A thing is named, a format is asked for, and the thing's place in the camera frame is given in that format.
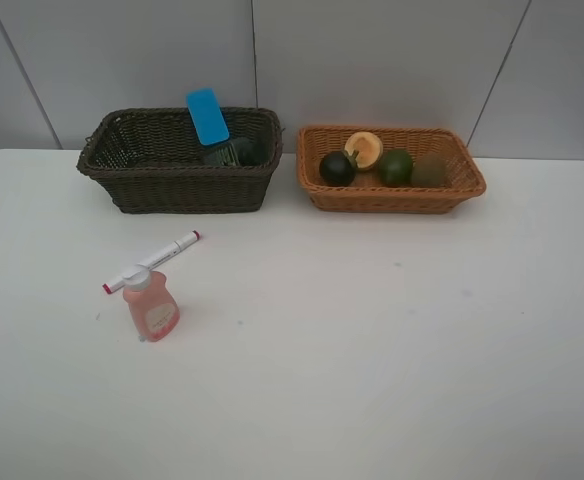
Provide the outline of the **dark purple mangosteen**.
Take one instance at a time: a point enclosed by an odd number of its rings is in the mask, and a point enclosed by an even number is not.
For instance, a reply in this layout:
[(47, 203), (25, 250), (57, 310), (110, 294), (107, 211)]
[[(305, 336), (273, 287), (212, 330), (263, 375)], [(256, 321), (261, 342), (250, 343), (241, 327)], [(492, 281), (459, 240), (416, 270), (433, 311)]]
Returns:
[(347, 187), (356, 176), (359, 152), (348, 153), (345, 150), (326, 154), (319, 165), (319, 174), (323, 181), (331, 187)]

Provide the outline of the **dark grey ink bottle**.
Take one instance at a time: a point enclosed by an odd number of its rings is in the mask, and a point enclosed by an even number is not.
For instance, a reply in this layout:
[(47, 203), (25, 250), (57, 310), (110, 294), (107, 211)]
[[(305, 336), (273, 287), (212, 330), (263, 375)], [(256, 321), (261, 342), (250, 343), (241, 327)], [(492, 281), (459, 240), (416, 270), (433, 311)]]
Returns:
[(265, 147), (246, 137), (237, 137), (205, 150), (203, 164), (216, 167), (254, 167), (267, 161)]

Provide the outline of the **white marker pen red caps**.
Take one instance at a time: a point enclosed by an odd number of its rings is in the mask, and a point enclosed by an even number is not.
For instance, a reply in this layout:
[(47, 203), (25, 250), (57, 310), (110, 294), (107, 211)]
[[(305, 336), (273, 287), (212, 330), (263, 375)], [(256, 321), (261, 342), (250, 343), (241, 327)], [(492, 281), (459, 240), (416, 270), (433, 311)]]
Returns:
[(164, 264), (168, 260), (176, 257), (201, 239), (201, 234), (193, 230), (188, 232), (185, 236), (170, 242), (167, 246), (162, 247), (158, 251), (151, 253), (145, 259), (132, 263), (129, 267), (126, 267), (124, 271), (113, 279), (102, 284), (103, 290), (111, 295), (114, 292), (122, 289), (124, 287), (123, 276), (130, 268), (136, 268), (137, 266), (143, 266), (148, 270), (155, 270), (158, 266)]

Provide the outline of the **orange peach fruit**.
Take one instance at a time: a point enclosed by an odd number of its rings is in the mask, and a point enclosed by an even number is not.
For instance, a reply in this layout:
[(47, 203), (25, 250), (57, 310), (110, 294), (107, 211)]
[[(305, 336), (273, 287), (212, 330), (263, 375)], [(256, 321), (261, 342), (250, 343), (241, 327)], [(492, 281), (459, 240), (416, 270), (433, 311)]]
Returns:
[(376, 134), (359, 131), (348, 138), (344, 151), (354, 161), (359, 171), (367, 171), (372, 169), (381, 158), (383, 143)]

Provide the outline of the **green lime fruit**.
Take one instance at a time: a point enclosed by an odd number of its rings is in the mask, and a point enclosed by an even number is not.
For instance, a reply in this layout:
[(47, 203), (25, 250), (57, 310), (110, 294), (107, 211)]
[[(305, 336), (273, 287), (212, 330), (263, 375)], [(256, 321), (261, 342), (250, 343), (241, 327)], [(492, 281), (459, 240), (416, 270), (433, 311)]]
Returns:
[(414, 161), (403, 149), (385, 151), (378, 161), (379, 181), (385, 187), (402, 187), (410, 183)]

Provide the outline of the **blue whiteboard eraser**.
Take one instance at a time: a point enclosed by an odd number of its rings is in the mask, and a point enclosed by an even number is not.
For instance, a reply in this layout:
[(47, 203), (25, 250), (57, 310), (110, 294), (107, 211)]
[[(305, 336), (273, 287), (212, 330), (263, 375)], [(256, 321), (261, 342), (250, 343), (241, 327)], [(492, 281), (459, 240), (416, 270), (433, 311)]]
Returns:
[(198, 140), (203, 146), (216, 145), (230, 138), (226, 121), (211, 88), (188, 93), (186, 105)]

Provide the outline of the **brown kiwi fruit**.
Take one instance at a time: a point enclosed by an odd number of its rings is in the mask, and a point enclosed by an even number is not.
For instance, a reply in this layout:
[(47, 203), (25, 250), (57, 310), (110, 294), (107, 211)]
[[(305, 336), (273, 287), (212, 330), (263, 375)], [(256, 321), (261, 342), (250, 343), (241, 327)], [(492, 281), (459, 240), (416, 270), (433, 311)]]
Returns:
[(413, 164), (411, 185), (415, 188), (440, 188), (445, 185), (445, 160), (437, 153), (419, 157)]

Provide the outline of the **pink soap bottle white cap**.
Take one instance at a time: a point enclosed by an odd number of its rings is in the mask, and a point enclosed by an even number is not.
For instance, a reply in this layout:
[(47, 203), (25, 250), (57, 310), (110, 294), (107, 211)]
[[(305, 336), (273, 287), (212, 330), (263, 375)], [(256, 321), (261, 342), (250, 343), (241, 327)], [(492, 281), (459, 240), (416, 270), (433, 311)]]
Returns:
[(139, 336), (157, 342), (180, 320), (179, 307), (167, 289), (167, 277), (140, 264), (122, 275), (123, 299)]

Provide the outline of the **dark brown wicker basket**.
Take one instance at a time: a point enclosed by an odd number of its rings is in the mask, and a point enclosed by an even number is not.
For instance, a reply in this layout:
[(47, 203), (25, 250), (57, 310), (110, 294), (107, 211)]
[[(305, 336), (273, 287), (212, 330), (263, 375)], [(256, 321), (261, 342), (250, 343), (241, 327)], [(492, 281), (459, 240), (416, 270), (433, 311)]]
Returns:
[(204, 162), (185, 108), (130, 108), (106, 115), (87, 138), (78, 171), (97, 182), (128, 214), (226, 214), (261, 208), (282, 155), (282, 129), (265, 108), (224, 107), (232, 138), (250, 142), (256, 162)]

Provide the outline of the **orange wicker basket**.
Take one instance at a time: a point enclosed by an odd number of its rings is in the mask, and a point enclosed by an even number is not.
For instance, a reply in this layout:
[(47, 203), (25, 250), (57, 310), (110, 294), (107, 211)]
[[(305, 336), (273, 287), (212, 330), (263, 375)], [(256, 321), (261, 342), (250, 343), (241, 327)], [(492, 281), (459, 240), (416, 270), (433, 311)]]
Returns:
[(442, 128), (368, 127), (387, 148), (403, 149), (419, 160), (436, 153), (445, 161), (445, 183), (437, 188), (382, 185), (372, 170), (359, 173), (347, 187), (331, 187), (319, 175), (322, 158), (345, 145), (359, 130), (350, 125), (310, 125), (297, 136), (297, 178), (320, 210), (352, 213), (444, 214), (486, 191), (486, 182), (465, 144)]

